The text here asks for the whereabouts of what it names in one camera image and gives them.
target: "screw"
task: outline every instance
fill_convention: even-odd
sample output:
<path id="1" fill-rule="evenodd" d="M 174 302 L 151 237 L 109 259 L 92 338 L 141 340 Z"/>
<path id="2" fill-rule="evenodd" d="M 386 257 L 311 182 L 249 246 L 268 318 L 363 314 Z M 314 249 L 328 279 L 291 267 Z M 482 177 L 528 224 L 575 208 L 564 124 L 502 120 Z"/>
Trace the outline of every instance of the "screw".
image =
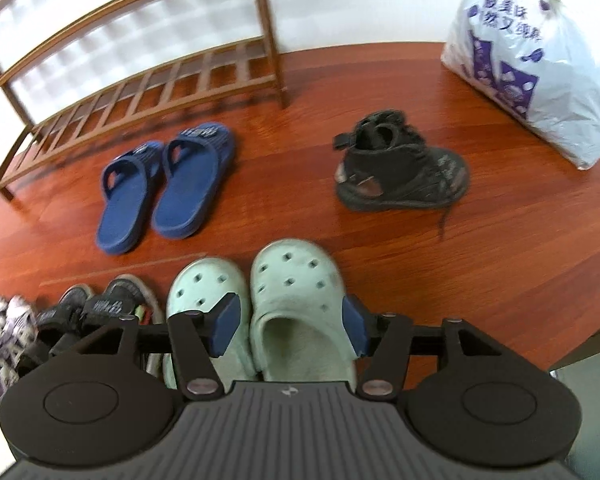
<path id="1" fill-rule="evenodd" d="M 383 380 L 367 381 L 362 385 L 362 391 L 373 397 L 384 397 L 394 390 L 391 383 Z"/>
<path id="2" fill-rule="evenodd" d="M 194 395 L 209 395 L 218 389 L 218 383 L 213 379 L 193 379 L 187 383 L 187 390 Z"/>

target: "boot sole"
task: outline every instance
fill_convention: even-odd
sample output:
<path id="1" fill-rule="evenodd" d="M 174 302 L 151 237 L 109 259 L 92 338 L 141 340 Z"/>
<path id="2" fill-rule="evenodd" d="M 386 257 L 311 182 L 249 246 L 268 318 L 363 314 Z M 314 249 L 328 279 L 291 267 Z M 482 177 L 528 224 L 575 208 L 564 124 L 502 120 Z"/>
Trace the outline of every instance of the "boot sole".
<path id="1" fill-rule="evenodd" d="M 352 211 L 387 211 L 389 209 L 442 209 L 460 200 L 469 189 L 469 181 L 456 194 L 444 202 L 421 202 L 419 200 L 382 200 L 356 195 L 345 184 L 336 184 L 338 199 Z"/>

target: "metal bar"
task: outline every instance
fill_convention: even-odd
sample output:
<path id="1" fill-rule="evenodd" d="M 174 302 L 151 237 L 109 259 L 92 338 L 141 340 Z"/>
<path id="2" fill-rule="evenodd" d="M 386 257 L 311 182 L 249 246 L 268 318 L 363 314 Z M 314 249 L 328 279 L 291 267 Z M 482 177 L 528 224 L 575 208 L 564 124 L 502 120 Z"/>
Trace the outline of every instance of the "metal bar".
<path id="1" fill-rule="evenodd" d="M 88 27 L 89 25 L 103 19 L 110 14 L 117 12 L 118 10 L 124 9 L 131 4 L 134 4 L 140 0 L 112 0 L 105 5 L 98 7 L 91 11 L 89 14 L 85 14 L 83 17 L 67 25 L 57 34 L 54 34 L 43 43 L 39 44 L 36 48 L 31 50 L 28 54 L 25 54 L 20 60 L 14 63 L 4 75 L 0 78 L 0 86 L 5 82 L 20 73 L 24 68 L 29 66 L 43 54 L 46 54 L 51 49 L 55 48 L 58 44 L 71 38 L 76 32 Z"/>
<path id="2" fill-rule="evenodd" d="M 258 15 L 260 16 L 260 23 L 262 25 L 267 57 L 269 58 L 273 73 L 276 77 L 278 100 L 280 101 L 280 105 L 284 108 L 286 107 L 286 87 L 282 73 L 282 65 L 280 63 L 280 54 L 278 53 L 278 46 L 276 44 L 276 35 L 271 22 L 269 0 L 256 0 L 256 3 L 258 4 Z"/>
<path id="3" fill-rule="evenodd" d="M 36 137 L 38 136 L 38 133 L 40 132 L 40 127 L 36 128 L 32 133 L 32 137 L 31 137 L 31 142 L 29 143 L 29 145 L 27 146 L 27 149 L 24 150 L 24 152 L 22 153 L 22 156 L 20 157 L 20 160 L 18 161 L 18 163 L 16 164 L 16 167 L 13 168 L 13 172 L 18 171 L 20 169 L 20 166 L 22 166 L 22 163 L 24 162 L 24 160 L 27 158 L 27 155 L 29 155 L 29 151 L 31 150 L 31 147 L 36 143 Z"/>
<path id="4" fill-rule="evenodd" d="M 154 66 L 151 70 L 153 70 L 154 73 L 160 72 L 160 70 L 162 70 L 163 68 L 168 68 L 168 67 L 173 66 L 173 64 L 175 62 L 180 62 L 181 64 L 185 64 L 192 59 L 197 59 L 197 58 L 201 57 L 205 52 L 218 51 L 219 49 L 222 49 L 223 51 L 224 50 L 233 50 L 239 43 L 242 43 L 242 42 L 251 44 L 251 43 L 256 43 L 256 42 L 262 43 L 262 41 L 263 41 L 262 36 L 256 36 L 255 38 L 249 38 L 246 40 L 235 41 L 233 43 L 227 43 L 227 44 L 224 44 L 221 46 L 216 46 L 216 47 L 208 48 L 206 50 L 201 50 L 200 52 L 193 52 L 192 54 L 187 54 L 186 56 L 177 57 L 176 59 L 171 59 L 170 61 L 167 61 L 167 62 L 161 63 L 160 65 Z M 130 81 L 133 81 L 134 79 L 142 77 L 142 74 L 144 74 L 144 71 L 137 72 L 137 73 L 127 77 L 126 79 L 121 79 L 120 81 L 116 81 L 115 83 L 113 83 L 107 87 L 104 87 L 103 89 L 100 89 L 91 95 L 87 95 L 86 97 L 81 99 L 80 102 L 82 102 L 82 103 L 90 102 L 91 99 L 94 96 L 96 96 L 97 94 L 99 94 L 100 96 L 103 96 L 103 95 L 107 94 L 107 92 L 115 90 L 118 87 L 118 85 L 120 85 L 122 83 L 129 83 Z M 73 108 L 73 107 L 74 107 L 74 104 L 71 104 L 71 105 L 67 106 L 66 108 L 63 108 L 62 110 L 58 111 L 57 113 L 60 114 L 60 113 L 67 112 L 67 111 L 71 110 L 71 108 Z M 56 116 L 56 114 L 52 114 L 51 116 L 46 118 L 46 120 L 48 120 L 50 117 L 55 117 L 55 116 Z"/>
<path id="5" fill-rule="evenodd" d="M 129 106 L 126 108 L 125 117 L 129 117 L 136 113 L 136 108 L 138 108 L 138 105 L 140 104 L 140 99 L 142 99 L 142 96 L 144 95 L 144 91 L 146 90 L 146 87 L 149 84 L 149 79 L 151 79 L 151 76 L 153 74 L 154 74 L 154 71 L 149 70 L 142 76 L 142 80 L 140 81 L 140 86 L 138 87 L 138 91 L 136 92 L 134 97 L 131 99 Z"/>
<path id="6" fill-rule="evenodd" d="M 9 166 L 13 162 L 13 157 L 16 156 L 16 153 L 17 153 L 19 147 L 22 145 L 24 140 L 27 138 L 30 131 L 31 131 L 31 128 L 29 128 L 28 126 L 25 126 L 24 129 L 20 132 L 20 135 L 18 136 L 16 141 L 13 143 L 13 146 L 11 146 L 11 149 L 7 152 L 7 156 L 4 157 L 4 160 L 3 160 L 2 164 L 0 165 L 0 180 L 4 177 L 4 174 L 9 169 Z"/>
<path id="7" fill-rule="evenodd" d="M 40 139 L 40 143 L 38 145 L 38 148 L 36 150 L 36 152 L 33 154 L 33 157 L 31 157 L 31 161 L 35 162 L 35 160 L 38 158 L 38 155 L 40 154 L 40 151 L 42 151 L 43 146 L 46 144 L 49 135 L 51 135 L 53 133 L 54 128 L 56 127 L 56 124 L 58 124 L 58 121 L 60 120 L 60 117 L 62 117 L 62 114 L 58 114 L 56 115 L 55 120 L 53 121 L 53 123 L 51 123 L 51 127 L 46 131 L 46 134 L 44 134 L 42 136 L 42 139 Z"/>
<path id="8" fill-rule="evenodd" d="M 113 96 L 111 97 L 111 101 L 109 102 L 109 104 L 107 105 L 107 107 L 102 111 L 102 115 L 100 116 L 100 120 L 98 121 L 98 124 L 96 124 L 96 127 L 95 127 L 96 130 L 101 129 L 101 127 L 104 126 L 104 123 L 107 122 L 107 119 L 109 119 L 109 115 L 111 115 L 111 111 L 113 110 L 113 107 L 118 102 L 120 94 L 122 94 L 122 91 L 125 88 L 125 86 L 126 86 L 126 81 L 124 83 L 118 85 L 118 88 L 116 88 L 116 91 L 113 92 Z"/>
<path id="9" fill-rule="evenodd" d="M 162 92 L 160 94 L 160 100 L 158 101 L 158 105 L 165 104 L 165 102 L 167 102 L 171 98 L 171 94 L 173 93 L 173 86 L 176 84 L 176 81 L 178 79 L 178 72 L 180 72 L 181 66 L 182 66 L 182 62 L 177 61 L 171 67 L 171 71 L 169 72 L 169 78 L 167 79 L 167 82 L 164 84 L 164 88 L 162 88 Z"/>
<path id="10" fill-rule="evenodd" d="M 275 88 L 275 85 L 276 78 L 273 75 L 267 75 L 257 79 L 251 79 L 247 84 L 234 83 L 231 85 L 225 85 L 219 88 L 213 88 L 207 92 L 203 92 L 202 94 L 187 95 L 179 99 L 169 101 L 166 104 L 148 108 L 147 110 L 142 110 L 130 118 L 123 118 L 111 124 L 107 124 L 102 128 L 96 128 L 72 142 L 65 143 L 60 150 L 56 150 L 54 153 L 50 153 L 48 156 L 41 157 L 40 160 L 35 161 L 33 164 L 27 166 L 24 170 L 19 171 L 18 173 L 10 174 L 8 177 L 3 179 L 3 182 L 9 184 L 10 182 L 17 180 L 21 176 L 41 166 L 53 162 L 63 153 L 90 142 L 95 137 L 106 137 L 110 134 L 120 131 L 123 128 L 133 128 L 134 126 L 142 124 L 145 121 L 163 116 L 167 112 L 176 112 L 178 110 L 183 110 L 184 108 L 189 108 L 192 105 L 204 104 L 208 103 L 209 101 L 223 99 L 225 97 L 248 91 L 254 91 L 263 88 Z"/>
<path id="11" fill-rule="evenodd" d="M 247 46 L 245 43 L 239 43 L 235 47 L 235 78 L 238 82 L 248 81 L 249 74 L 249 58 L 247 57 Z"/>
<path id="12" fill-rule="evenodd" d="M 46 150 L 47 153 L 52 152 L 56 148 L 56 146 L 58 145 L 58 141 L 60 140 L 60 137 L 62 137 L 62 135 L 64 135 L 64 132 L 66 131 L 67 126 L 69 126 L 69 124 L 71 123 L 71 121 L 74 118 L 74 115 L 78 111 L 79 107 L 80 107 L 80 103 L 75 105 L 74 108 L 71 110 L 71 113 L 69 113 L 69 115 L 67 116 L 67 120 L 64 123 L 64 126 L 62 128 L 60 128 L 58 133 L 56 133 L 56 137 L 54 138 L 54 141 L 51 143 L 51 146 L 49 146 L 49 149 Z"/>
<path id="13" fill-rule="evenodd" d="M 202 67 L 200 68 L 200 76 L 198 76 L 196 94 L 209 90 L 209 82 L 211 81 L 211 59 L 213 56 L 213 52 L 207 52 L 202 57 Z"/>
<path id="14" fill-rule="evenodd" d="M 29 116 L 27 111 L 25 110 L 20 99 L 18 99 L 15 92 L 11 89 L 11 85 L 9 83 L 6 83 L 2 87 L 2 90 L 4 91 L 5 96 L 7 97 L 11 106 L 13 106 L 13 109 L 16 111 L 20 120 L 23 123 L 25 123 L 29 128 L 31 128 L 33 126 L 33 120 L 31 119 L 31 117 Z"/>
<path id="15" fill-rule="evenodd" d="M 101 97 L 102 97 L 102 92 L 99 92 L 94 96 L 93 101 L 91 101 L 91 104 L 89 105 L 89 108 L 87 108 L 87 112 L 80 119 L 80 122 L 75 127 L 74 132 L 71 134 L 71 139 L 69 139 L 68 142 L 72 142 L 73 140 L 78 138 L 78 136 L 80 135 L 80 132 L 84 128 L 84 125 L 86 124 L 87 120 L 89 119 L 89 116 L 91 114 L 93 114 L 93 111 L 95 110 L 95 107 L 98 104 L 98 101 L 100 100 Z"/>

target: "wooden floor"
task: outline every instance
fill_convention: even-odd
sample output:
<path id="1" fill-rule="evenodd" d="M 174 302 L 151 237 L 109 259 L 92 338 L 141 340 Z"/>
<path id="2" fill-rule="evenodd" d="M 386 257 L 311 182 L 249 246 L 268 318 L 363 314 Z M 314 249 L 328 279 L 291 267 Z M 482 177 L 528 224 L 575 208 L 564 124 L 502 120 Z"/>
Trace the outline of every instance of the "wooden floor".
<path id="1" fill-rule="evenodd" d="M 347 46 L 285 57 L 290 106 L 258 94 L 148 124 L 80 153 L 63 167 L 18 181 L 0 197 L 0 294 L 40 307 L 70 285 L 104 288 L 133 272 L 166 298 L 176 274 L 213 254 L 245 272 L 282 237 L 308 238 L 333 254 L 349 292 L 373 310 L 417 323 L 461 316 L 547 367 L 600 327 L 600 163 L 577 171 L 443 68 L 437 44 Z M 380 108 L 405 110 L 431 144 L 457 150 L 472 184 L 452 210 L 349 212 L 333 192 L 342 156 L 334 134 Z M 112 257 L 94 244 L 103 209 L 100 171 L 147 139 L 219 120 L 238 138 L 235 170 L 195 236 L 149 231 Z"/>

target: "blue slipper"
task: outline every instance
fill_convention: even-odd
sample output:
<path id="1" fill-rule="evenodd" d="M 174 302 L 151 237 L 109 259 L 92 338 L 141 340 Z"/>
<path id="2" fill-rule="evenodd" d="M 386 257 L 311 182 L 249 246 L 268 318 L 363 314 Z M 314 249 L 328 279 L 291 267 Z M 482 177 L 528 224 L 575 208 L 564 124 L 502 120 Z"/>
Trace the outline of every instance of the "blue slipper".
<path id="1" fill-rule="evenodd" d="M 167 186 L 154 210 L 154 230 L 165 238 L 196 232 L 234 153 L 234 134 L 221 123 L 188 128 L 167 144 L 162 156 Z"/>
<path id="2" fill-rule="evenodd" d="M 107 254 L 126 253 L 138 243 L 162 176 L 163 147 L 161 142 L 150 140 L 114 158 L 102 172 L 102 192 L 107 204 L 96 244 Z"/>

